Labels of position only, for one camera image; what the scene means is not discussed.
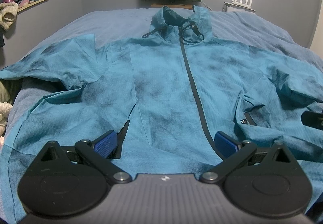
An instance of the white nightstand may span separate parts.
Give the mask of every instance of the white nightstand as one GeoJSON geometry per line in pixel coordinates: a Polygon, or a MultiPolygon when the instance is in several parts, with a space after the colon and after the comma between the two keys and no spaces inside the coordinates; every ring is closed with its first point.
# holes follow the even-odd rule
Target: white nightstand
{"type": "Polygon", "coordinates": [[[239,6],[239,5],[233,4],[231,2],[224,2],[222,11],[223,12],[246,11],[246,12],[250,12],[250,13],[256,13],[256,11],[254,9],[239,6]]]}

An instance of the gray gripper base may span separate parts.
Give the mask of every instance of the gray gripper base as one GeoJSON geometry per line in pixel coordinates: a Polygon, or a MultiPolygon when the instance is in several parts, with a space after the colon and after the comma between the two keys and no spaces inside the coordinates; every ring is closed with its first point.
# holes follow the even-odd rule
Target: gray gripper base
{"type": "Polygon", "coordinates": [[[114,185],[94,209],[65,220],[28,215],[21,224],[310,224],[306,216],[264,219],[233,206],[217,185],[193,174],[139,174],[135,181],[114,185]]]}

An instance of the black circular disc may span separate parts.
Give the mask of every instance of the black circular disc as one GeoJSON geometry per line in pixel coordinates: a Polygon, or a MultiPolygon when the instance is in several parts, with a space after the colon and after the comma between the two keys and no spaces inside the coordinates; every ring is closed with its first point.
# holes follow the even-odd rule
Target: black circular disc
{"type": "Polygon", "coordinates": [[[98,204],[106,192],[104,176],[81,164],[71,164],[64,172],[48,170],[42,176],[24,176],[18,186],[25,210],[48,217],[87,211],[98,204]]]}
{"type": "Polygon", "coordinates": [[[305,176],[255,172],[252,167],[230,174],[224,191],[237,207],[265,218],[287,218],[303,213],[312,195],[305,176]]]}

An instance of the white router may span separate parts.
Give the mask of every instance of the white router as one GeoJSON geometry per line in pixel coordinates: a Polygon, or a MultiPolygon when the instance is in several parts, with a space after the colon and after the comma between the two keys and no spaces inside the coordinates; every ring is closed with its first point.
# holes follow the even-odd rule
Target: white router
{"type": "Polygon", "coordinates": [[[252,4],[252,0],[250,0],[250,4],[248,5],[248,0],[245,0],[245,3],[242,3],[242,0],[240,0],[240,2],[237,2],[237,0],[232,0],[232,3],[235,5],[239,5],[242,7],[246,7],[246,8],[251,8],[251,4],[252,4]]]}

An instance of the blue gripper pad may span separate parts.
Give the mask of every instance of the blue gripper pad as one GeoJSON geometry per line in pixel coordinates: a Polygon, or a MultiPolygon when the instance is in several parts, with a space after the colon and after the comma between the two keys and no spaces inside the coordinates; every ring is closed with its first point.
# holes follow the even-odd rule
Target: blue gripper pad
{"type": "Polygon", "coordinates": [[[93,150],[104,158],[107,158],[116,147],[117,133],[113,130],[92,141],[93,150]]]}
{"type": "Polygon", "coordinates": [[[241,149],[241,143],[227,134],[218,131],[214,136],[214,143],[218,151],[225,157],[233,155],[241,149]]]}

